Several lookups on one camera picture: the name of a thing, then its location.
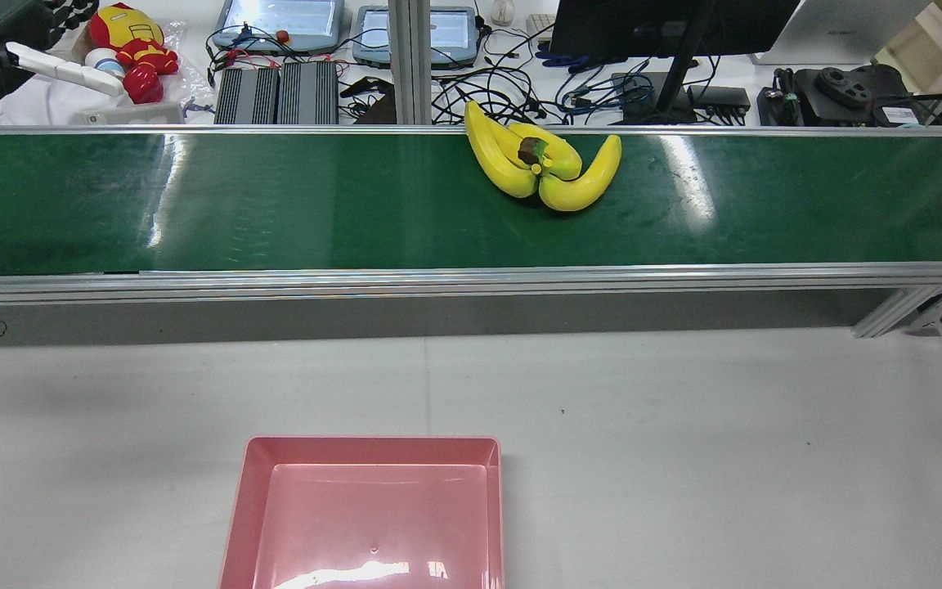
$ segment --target conveyor belt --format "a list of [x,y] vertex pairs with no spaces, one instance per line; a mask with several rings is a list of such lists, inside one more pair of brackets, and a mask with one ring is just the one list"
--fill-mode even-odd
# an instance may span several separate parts
[[625,135],[560,215],[461,134],[0,134],[0,276],[912,261],[942,261],[942,137]]

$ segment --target yellow banana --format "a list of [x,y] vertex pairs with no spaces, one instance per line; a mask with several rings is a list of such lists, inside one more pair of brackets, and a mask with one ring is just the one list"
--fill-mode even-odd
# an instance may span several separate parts
[[530,123],[511,123],[508,129],[519,137],[535,137],[546,142],[547,147],[543,150],[543,153],[550,160],[549,171],[553,175],[563,180],[573,180],[580,176],[583,161],[580,160],[580,154],[576,153],[576,150],[572,149],[572,146],[565,139],[543,127]]
[[580,211],[598,200],[620,168],[620,138],[609,135],[590,168],[572,182],[545,174],[540,178],[540,200],[554,211]]
[[487,127],[493,134],[493,138],[496,139],[496,145],[500,147],[500,152],[504,153],[504,157],[507,157],[508,161],[517,165],[517,167],[528,170],[530,165],[524,163],[518,157],[518,149],[523,144],[523,139],[513,134],[503,124],[497,123],[496,120],[490,119],[490,117],[486,117],[486,120],[489,122]]
[[468,141],[471,142],[471,150],[479,167],[489,176],[490,182],[512,197],[530,196],[536,191],[536,175],[508,160],[490,130],[490,123],[500,124],[490,120],[478,103],[468,101],[464,108],[464,126],[467,127]]

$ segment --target tablet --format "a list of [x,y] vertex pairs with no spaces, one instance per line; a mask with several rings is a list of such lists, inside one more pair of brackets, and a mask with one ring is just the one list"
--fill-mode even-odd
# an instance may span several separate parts
[[[226,0],[217,23],[213,43],[221,49],[281,55],[285,49],[274,42],[284,30],[290,52],[332,52],[340,40],[343,0]],[[255,27],[253,38],[239,41],[243,23]]]
[[[478,32],[472,7],[431,7],[431,67],[455,70],[474,64],[478,56]],[[358,63],[390,67],[388,8],[359,8],[352,37],[352,54]]]

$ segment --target plastic tray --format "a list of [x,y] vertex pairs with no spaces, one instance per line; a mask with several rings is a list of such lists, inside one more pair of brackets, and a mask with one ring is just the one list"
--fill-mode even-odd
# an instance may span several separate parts
[[502,589],[492,438],[258,437],[221,589]]

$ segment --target keyboard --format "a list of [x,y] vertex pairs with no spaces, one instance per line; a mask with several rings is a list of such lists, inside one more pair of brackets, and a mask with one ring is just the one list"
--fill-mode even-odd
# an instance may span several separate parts
[[[529,15],[526,16],[526,33],[533,36],[533,34],[537,34],[553,24],[554,15]],[[536,38],[537,45],[550,43],[550,31],[552,30],[553,29],[547,29],[545,33],[540,34],[540,37]]]

